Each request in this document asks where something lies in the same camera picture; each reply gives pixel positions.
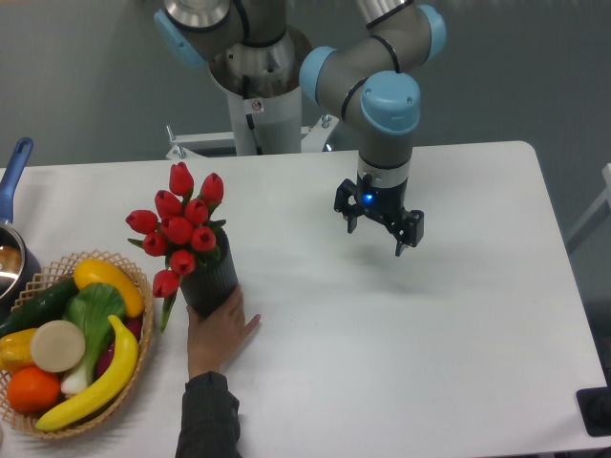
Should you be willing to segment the dark grey sleeved forearm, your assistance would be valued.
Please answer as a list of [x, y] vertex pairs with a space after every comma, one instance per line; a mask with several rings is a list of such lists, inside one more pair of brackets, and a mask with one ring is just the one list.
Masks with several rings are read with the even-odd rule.
[[176, 457], [241, 457], [240, 401], [224, 375], [208, 371], [185, 384]]

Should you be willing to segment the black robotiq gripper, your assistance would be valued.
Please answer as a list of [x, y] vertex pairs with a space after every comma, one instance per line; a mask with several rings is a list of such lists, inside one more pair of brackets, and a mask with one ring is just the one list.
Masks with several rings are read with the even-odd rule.
[[396, 240], [395, 256], [407, 247], [416, 247], [424, 236], [424, 216], [420, 210], [405, 210], [404, 199], [409, 166], [382, 169], [360, 165], [356, 181], [346, 178], [337, 188], [333, 209], [347, 222], [352, 234], [357, 219], [365, 216], [387, 227]]

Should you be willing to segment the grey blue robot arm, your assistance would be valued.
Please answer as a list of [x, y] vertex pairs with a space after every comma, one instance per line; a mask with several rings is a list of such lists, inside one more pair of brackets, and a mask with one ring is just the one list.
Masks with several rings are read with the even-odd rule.
[[206, 67], [224, 91], [241, 156], [302, 150], [301, 102], [309, 98], [360, 136], [356, 179], [334, 208], [386, 227], [398, 249], [424, 234], [424, 215], [404, 206], [421, 92], [411, 71], [438, 55], [447, 29], [432, 7], [360, 1], [368, 34], [349, 49], [313, 48], [289, 25], [283, 1], [166, 1], [154, 22], [174, 56]]

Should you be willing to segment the person's bare hand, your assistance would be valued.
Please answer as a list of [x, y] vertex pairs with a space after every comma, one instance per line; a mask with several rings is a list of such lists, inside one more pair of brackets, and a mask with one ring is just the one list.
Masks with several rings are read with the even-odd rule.
[[186, 310], [189, 318], [186, 344], [189, 380], [207, 372], [221, 373], [221, 368], [234, 357], [262, 317], [256, 314], [246, 320], [240, 285], [207, 318], [200, 316], [190, 305]]

